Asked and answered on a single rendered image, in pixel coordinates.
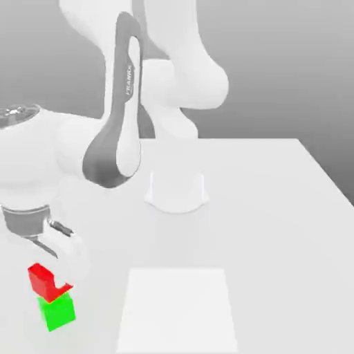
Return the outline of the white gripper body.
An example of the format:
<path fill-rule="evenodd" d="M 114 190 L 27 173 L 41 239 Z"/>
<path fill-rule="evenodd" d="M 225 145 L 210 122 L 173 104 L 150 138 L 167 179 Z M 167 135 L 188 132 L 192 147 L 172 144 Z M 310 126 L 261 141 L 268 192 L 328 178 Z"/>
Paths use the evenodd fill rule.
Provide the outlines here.
<path fill-rule="evenodd" d="M 39 263 L 64 282 L 80 282 L 89 275 L 91 262 L 80 236 L 62 233 L 19 236 L 8 233 L 7 241 L 28 266 Z"/>

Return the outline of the small red cube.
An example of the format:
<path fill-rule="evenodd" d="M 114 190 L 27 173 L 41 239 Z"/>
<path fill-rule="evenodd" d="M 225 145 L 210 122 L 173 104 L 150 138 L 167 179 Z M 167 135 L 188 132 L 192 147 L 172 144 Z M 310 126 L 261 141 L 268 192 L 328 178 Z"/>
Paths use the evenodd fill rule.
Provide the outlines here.
<path fill-rule="evenodd" d="M 54 274 L 40 263 L 34 263 L 28 268 L 28 276 L 33 291 L 48 303 L 53 302 L 73 288 L 69 283 L 65 283 L 58 288 L 55 285 Z"/>

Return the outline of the small green cube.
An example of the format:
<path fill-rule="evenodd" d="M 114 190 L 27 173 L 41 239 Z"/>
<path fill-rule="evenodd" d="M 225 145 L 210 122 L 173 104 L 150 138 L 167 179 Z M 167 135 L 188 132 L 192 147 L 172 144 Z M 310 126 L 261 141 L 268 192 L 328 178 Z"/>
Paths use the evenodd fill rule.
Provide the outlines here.
<path fill-rule="evenodd" d="M 37 304 L 49 332 L 56 330 L 76 319 L 73 299 L 69 292 L 64 293 L 52 302 L 38 296 Z"/>

